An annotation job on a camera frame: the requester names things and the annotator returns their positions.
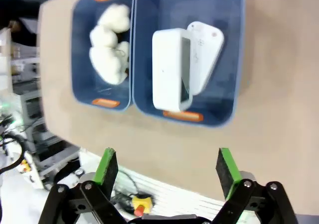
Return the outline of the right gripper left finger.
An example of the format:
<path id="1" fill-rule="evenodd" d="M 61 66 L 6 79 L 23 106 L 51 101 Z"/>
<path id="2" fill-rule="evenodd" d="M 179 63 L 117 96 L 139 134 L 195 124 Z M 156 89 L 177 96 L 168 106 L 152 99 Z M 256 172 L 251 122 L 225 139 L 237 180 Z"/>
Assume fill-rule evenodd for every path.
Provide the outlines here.
<path id="1" fill-rule="evenodd" d="M 42 210 L 40 224 L 75 224 L 81 214 L 92 213 L 100 224 L 126 224 L 125 218 L 111 203 L 111 193 L 118 173 L 116 152 L 107 148 L 93 180 L 70 189 L 54 185 Z"/>

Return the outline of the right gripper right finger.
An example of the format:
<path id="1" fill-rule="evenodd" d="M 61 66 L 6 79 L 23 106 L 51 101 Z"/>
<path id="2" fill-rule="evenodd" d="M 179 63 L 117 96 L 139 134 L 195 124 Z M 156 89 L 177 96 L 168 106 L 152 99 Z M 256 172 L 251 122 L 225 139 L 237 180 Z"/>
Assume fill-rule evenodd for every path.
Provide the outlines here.
<path id="1" fill-rule="evenodd" d="M 253 211 L 262 224 L 297 224 L 295 212 L 280 182 L 265 186 L 244 178 L 229 148 L 220 148 L 216 162 L 225 204 L 213 224 L 235 224 L 244 211 Z"/>

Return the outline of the person's right hand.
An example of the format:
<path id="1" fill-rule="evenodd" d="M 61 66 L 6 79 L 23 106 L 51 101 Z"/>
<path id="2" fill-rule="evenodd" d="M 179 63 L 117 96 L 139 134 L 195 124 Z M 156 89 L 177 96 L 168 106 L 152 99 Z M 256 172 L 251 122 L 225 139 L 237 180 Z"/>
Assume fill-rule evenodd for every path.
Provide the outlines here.
<path id="1" fill-rule="evenodd" d="M 11 20 L 8 24 L 8 28 L 10 29 L 11 33 L 15 33 L 21 30 L 21 25 L 18 21 Z"/>

